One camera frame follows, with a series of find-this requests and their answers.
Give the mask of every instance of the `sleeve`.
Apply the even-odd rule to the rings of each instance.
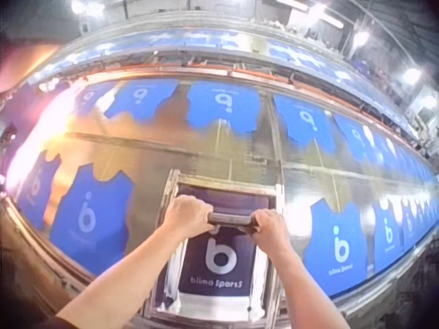
[[[77,329],[73,324],[70,324],[59,317],[50,317],[48,320],[33,326],[32,329]]]

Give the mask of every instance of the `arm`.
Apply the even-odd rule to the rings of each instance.
[[[194,197],[176,198],[163,225],[96,278],[57,317],[79,329],[121,328],[148,298],[159,273],[180,243],[213,229],[207,223],[212,209]]]
[[[297,329],[349,328],[291,247],[283,217],[268,209],[257,210],[254,216],[259,229],[252,238],[278,271],[285,288],[292,326]]]

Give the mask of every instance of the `hand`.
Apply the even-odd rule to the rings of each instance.
[[[293,250],[282,215],[274,209],[259,209],[252,216],[255,217],[258,226],[256,232],[254,231],[250,236],[259,249],[265,252],[273,262],[280,254]]]
[[[177,232],[182,240],[213,230],[207,215],[213,207],[196,197],[180,195],[166,210],[163,227]]]

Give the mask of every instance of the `screen printing frame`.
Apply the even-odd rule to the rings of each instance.
[[[244,182],[235,182],[228,180],[220,180],[214,178],[206,178],[197,175],[186,175],[181,174],[180,170],[172,169],[169,172],[167,182],[165,184],[165,189],[163,192],[163,197],[161,201],[161,207],[158,213],[158,219],[156,222],[156,227],[158,228],[165,218],[165,213],[168,205],[176,198],[178,195],[179,184],[185,186],[193,186],[196,188],[209,188],[217,191],[230,191],[231,193],[241,193],[241,194],[253,194],[253,195],[266,195],[273,199],[275,202],[275,209],[283,214],[285,208],[285,194],[284,187],[281,184],[276,184],[274,186],[266,186],[260,184],[249,184]],[[180,275],[182,271],[184,255],[186,252],[187,240],[178,246],[176,252],[172,255],[171,259],[167,263],[174,263],[174,268],[177,267],[178,274],[172,274],[173,277],[170,278],[169,270],[166,268],[166,276],[164,278],[165,286],[171,284],[175,289],[178,289],[178,283],[180,281]],[[274,265],[270,262],[268,257],[256,246],[256,252],[254,256],[255,262],[253,265],[253,275],[252,275],[252,289],[249,295],[250,305],[252,310],[259,304],[259,308],[265,311],[265,314],[259,316],[253,315],[254,320],[251,319],[251,312],[248,312],[248,321],[218,321],[218,320],[206,320],[206,319],[194,319],[192,317],[185,317],[179,315],[177,312],[172,312],[169,310],[162,309],[161,306],[156,305],[156,298],[158,296],[158,282],[154,285],[152,289],[151,296],[145,301],[145,314],[146,317],[156,317],[159,319],[169,319],[169,317],[175,317],[179,319],[184,319],[187,323],[193,322],[194,324],[224,324],[229,323],[229,326],[242,326],[248,328],[248,326],[258,326],[263,325],[264,328],[274,328],[276,323],[276,318],[278,315],[278,308],[281,301],[281,282],[278,278],[277,272]],[[256,265],[256,262],[265,262],[263,273],[256,273],[256,271],[261,271],[260,267]]]

